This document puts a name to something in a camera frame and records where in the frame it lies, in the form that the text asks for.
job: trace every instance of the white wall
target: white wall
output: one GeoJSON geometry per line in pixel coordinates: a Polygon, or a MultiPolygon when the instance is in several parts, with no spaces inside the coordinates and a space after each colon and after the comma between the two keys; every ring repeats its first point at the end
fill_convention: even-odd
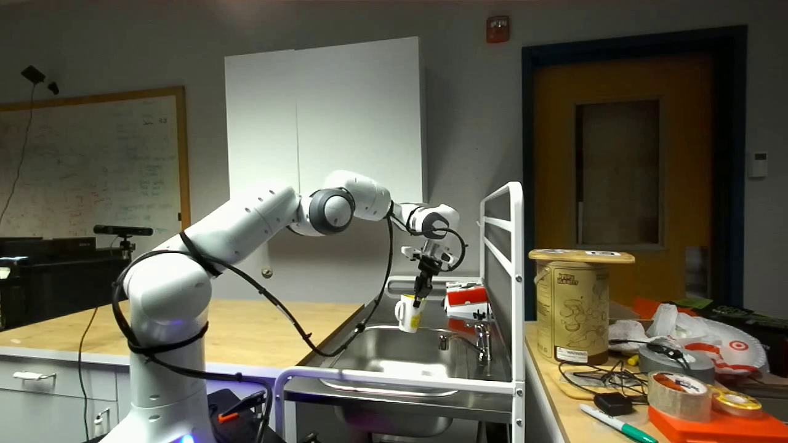
{"type": "MultiPolygon", "coordinates": [[[[788,5],[780,0],[543,0],[543,1],[258,1],[240,0],[29,0],[0,8],[0,102],[25,101],[16,73],[37,64],[63,96],[188,86],[192,217],[227,196],[223,54],[419,33],[425,67],[428,200],[465,214],[474,271],[477,200],[522,172],[519,48],[524,44],[749,24],[747,143],[769,149],[770,176],[747,182],[747,304],[788,318],[788,5]],[[483,44],[490,11],[511,14],[511,42],[483,44]]],[[[385,225],[336,239],[272,240],[275,289],[288,298],[365,300],[382,272],[385,225]]],[[[220,292],[239,294],[221,281],[220,292]]]]}

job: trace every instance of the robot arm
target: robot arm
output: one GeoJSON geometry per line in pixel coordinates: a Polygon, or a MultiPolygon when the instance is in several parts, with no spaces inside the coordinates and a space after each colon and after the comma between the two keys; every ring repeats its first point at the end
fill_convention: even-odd
{"type": "MultiPolygon", "coordinates": [[[[133,260],[117,278],[127,294],[130,323],[116,307],[130,341],[130,412],[111,430],[107,443],[126,439],[204,439],[207,416],[201,331],[207,330],[208,278],[247,259],[284,229],[303,235],[336,233],[353,218],[391,217],[405,233],[437,240],[458,220],[451,206],[393,203],[373,179],[332,172],[325,186],[297,196],[292,186],[264,186],[228,200],[185,233],[133,260]]],[[[414,259],[431,264],[421,281],[455,260],[436,245],[414,259]]]]}

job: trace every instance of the door frame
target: door frame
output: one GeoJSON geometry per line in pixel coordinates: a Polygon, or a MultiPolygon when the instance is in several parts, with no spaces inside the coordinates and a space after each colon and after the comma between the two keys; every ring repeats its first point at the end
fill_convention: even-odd
{"type": "MultiPolygon", "coordinates": [[[[639,57],[711,57],[711,278],[714,303],[744,303],[744,118],[747,24],[522,46],[522,186],[524,248],[535,248],[535,70],[556,64],[639,57]]],[[[535,318],[535,288],[524,292],[524,318],[535,318]]]]}

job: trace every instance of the wooden countertop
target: wooden countertop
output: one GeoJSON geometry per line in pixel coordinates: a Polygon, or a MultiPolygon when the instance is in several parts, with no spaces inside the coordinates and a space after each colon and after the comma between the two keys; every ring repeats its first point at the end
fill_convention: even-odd
{"type": "MultiPolygon", "coordinates": [[[[556,416],[556,426],[562,428],[564,437],[570,439],[620,439],[630,443],[630,437],[615,432],[612,428],[599,422],[596,417],[586,416],[579,405],[591,400],[591,393],[573,389],[564,380],[558,363],[540,352],[536,347],[536,325],[524,328],[526,352],[540,371],[543,390],[556,416]]],[[[618,416],[620,420],[637,426],[639,430],[649,432],[658,439],[668,439],[649,420],[647,407],[634,405],[634,412],[618,416]]]]}
{"type": "MultiPolygon", "coordinates": [[[[350,303],[286,303],[297,323],[312,331],[312,341],[323,341],[334,331],[359,304],[350,303]]],[[[93,310],[14,328],[0,331],[0,355],[63,360],[74,361],[79,339],[93,310]]],[[[295,366],[307,345],[297,336],[292,325],[268,300],[212,300],[208,330],[204,335],[207,366],[236,369],[254,366],[279,371],[295,366]]],[[[127,347],[120,335],[111,307],[103,304],[84,339],[84,361],[93,363],[126,363],[127,347]]]]}

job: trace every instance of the wooden door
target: wooden door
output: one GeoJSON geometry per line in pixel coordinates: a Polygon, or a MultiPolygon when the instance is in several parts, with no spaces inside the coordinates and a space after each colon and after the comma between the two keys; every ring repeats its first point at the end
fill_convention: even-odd
{"type": "Polygon", "coordinates": [[[633,252],[634,266],[610,266],[615,300],[706,288],[710,57],[540,67],[531,128],[535,245],[633,252]]]}

